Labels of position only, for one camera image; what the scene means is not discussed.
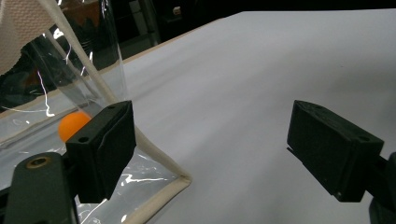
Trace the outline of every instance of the transparent plastic sheet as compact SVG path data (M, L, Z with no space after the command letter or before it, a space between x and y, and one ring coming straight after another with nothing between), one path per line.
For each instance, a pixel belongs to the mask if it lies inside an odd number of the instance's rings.
M53 25L24 46L17 64L0 76L0 150L76 107L93 117L125 99L109 2L63 0L58 6L78 42Z
M10 150L0 152L1 189L9 187L13 169L20 161L41 152L66 152L64 143L56 136L56 128L57 123L53 123L38 138L31 135L13 145ZM137 147L109 201L79 203L78 197L76 198L80 223L122 223L147 199L176 178L177 175Z
M81 110L93 117L125 98L109 2L36 1L55 25L21 48L20 60L0 76L6 79L1 96L10 103L0 99L1 189L9 187L20 161L41 152L65 153L57 134L65 115ZM146 222L190 184L189 175L137 127L135 134L138 147L111 199L81 204L76 198L81 223Z

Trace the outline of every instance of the screw hole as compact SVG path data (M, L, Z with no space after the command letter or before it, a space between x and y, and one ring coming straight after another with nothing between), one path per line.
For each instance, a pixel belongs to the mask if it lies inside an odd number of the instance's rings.
M26 164L26 167L29 169L35 169L41 166L45 166L50 162L50 157L38 157Z
M359 136L359 139L362 140L362 141L365 141L365 142L370 141L370 138L365 137L365 136Z
M78 139L78 141L79 141L80 143L88 142L88 140L90 140L90 138L88 138L88 137L80 137L80 138Z

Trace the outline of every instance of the ping pong ball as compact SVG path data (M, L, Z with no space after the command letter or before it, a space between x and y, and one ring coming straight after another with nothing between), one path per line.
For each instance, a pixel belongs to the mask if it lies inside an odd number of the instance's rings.
M87 114L81 111L64 116L58 126L59 137L63 142L66 142L73 134L87 124L90 119Z

